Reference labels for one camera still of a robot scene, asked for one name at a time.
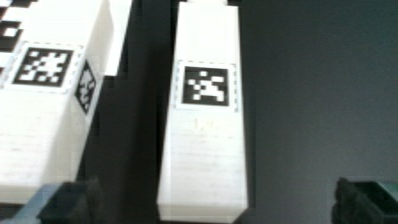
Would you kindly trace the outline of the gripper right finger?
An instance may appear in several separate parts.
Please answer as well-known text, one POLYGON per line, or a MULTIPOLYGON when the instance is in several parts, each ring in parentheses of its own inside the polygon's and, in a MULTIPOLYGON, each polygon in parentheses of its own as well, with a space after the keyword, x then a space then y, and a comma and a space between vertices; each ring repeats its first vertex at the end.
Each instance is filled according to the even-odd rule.
POLYGON ((340 178, 333 197, 332 224, 398 224, 398 182, 340 178))

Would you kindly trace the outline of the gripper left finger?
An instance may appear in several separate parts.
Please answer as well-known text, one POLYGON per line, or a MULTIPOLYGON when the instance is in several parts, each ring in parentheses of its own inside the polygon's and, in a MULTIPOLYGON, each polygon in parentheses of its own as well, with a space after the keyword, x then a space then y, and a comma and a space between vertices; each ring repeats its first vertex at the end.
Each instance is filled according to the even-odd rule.
POLYGON ((10 224, 101 224, 97 181, 46 184, 10 218, 10 224))

